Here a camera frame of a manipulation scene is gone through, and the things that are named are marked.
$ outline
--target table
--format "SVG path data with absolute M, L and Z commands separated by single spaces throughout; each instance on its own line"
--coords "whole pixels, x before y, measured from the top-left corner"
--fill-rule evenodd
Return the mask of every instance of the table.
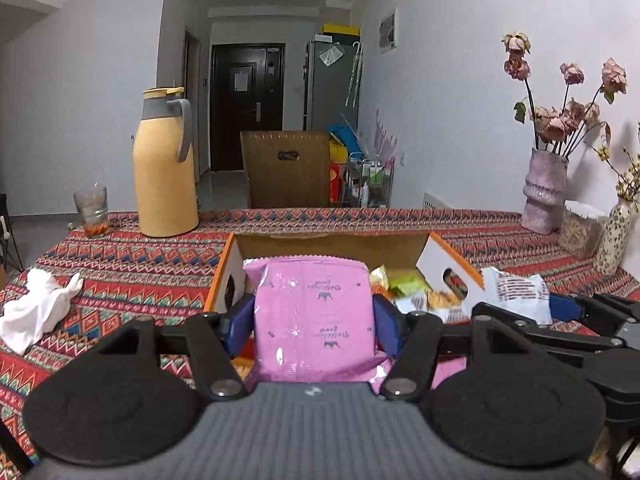
M 283 209 L 206 213 L 199 227 L 175 238 L 147 238 L 136 214 L 110 215 L 114 230 L 88 240 L 81 230 L 36 263 L 62 285 L 78 270 L 82 293 L 58 329 L 23 357 L 0 341 L 0 406 L 4 423 L 32 457 L 22 426 L 25 397 L 101 337 L 128 320 L 152 315 L 158 324 L 177 324 L 203 309 L 226 238 L 231 232 L 292 234 L 313 232 L 410 232 L 435 230 L 477 267 L 495 266 L 529 275 L 540 273 L 553 292 L 590 295 L 609 292 L 640 300 L 640 283 L 623 270 L 604 278 L 590 260 L 576 260 L 556 244 L 557 235 L 537 235 L 519 225 L 520 215 L 472 210 Z M 26 293 L 26 273 L 0 292 L 0 304 Z M 558 324 L 575 331 L 579 325 Z M 183 356 L 163 356 L 161 366 L 189 381 Z M 0 480 L 15 469 L 0 454 Z

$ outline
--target doorway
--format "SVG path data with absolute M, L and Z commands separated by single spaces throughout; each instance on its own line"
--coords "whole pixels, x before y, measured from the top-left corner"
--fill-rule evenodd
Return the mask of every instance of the doorway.
M 193 118 L 193 172 L 196 182 L 200 181 L 200 41 L 188 31 L 184 33 L 184 47 L 182 50 L 182 86 L 184 98 L 191 103 Z
M 282 129 L 285 45 L 224 44 L 211 51 L 212 171 L 243 169 L 240 132 Z

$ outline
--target blue object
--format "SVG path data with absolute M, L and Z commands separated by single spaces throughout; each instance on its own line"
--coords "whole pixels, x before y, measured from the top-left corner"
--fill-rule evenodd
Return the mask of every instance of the blue object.
M 231 327 L 223 345 L 226 353 L 231 356 L 240 355 L 244 343 L 254 331 L 254 303 L 255 296 L 246 295 L 228 313 Z
M 581 307 L 570 296 L 552 294 L 549 297 L 549 309 L 551 317 L 558 321 L 568 322 L 579 320 L 582 317 Z
M 376 337 L 389 357 L 398 357 L 402 349 L 401 330 L 396 316 L 373 296 L 373 317 L 376 321 Z
M 349 156 L 351 156 L 352 153 L 355 153 L 354 158 L 356 158 L 356 160 L 364 158 L 362 150 L 358 145 L 358 139 L 356 139 L 356 136 L 351 131 L 350 127 L 345 126 L 344 124 L 332 124 L 329 126 L 328 131 L 330 134 L 334 134 L 338 140 L 344 144 Z

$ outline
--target paper notice on door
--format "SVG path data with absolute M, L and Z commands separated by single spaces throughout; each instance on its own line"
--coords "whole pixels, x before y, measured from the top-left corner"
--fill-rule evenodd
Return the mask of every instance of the paper notice on door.
M 234 90 L 247 92 L 249 90 L 249 75 L 247 72 L 236 72 L 234 75 Z

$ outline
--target tiled floor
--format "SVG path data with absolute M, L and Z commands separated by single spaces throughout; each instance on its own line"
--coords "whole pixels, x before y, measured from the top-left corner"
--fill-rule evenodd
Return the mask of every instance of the tiled floor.
M 200 211 L 243 209 L 247 207 L 246 184 L 242 171 L 211 173 L 207 171 L 197 185 Z M 69 222 L 78 224 L 78 216 L 44 215 L 15 217 L 14 236 L 24 268 L 32 266 L 46 251 L 68 234 Z M 10 241 L 10 252 L 14 244 Z M 8 268 L 13 276 L 17 271 Z
M 75 214 L 22 216 L 13 218 L 12 221 L 18 252 L 26 269 L 66 237 L 69 232 L 69 222 L 78 222 L 78 216 Z M 9 251 L 15 257 L 13 240 L 10 240 Z M 16 272 L 10 266 L 7 268 L 10 276 Z
M 247 208 L 246 183 L 242 171 L 207 171 L 197 185 L 200 211 Z

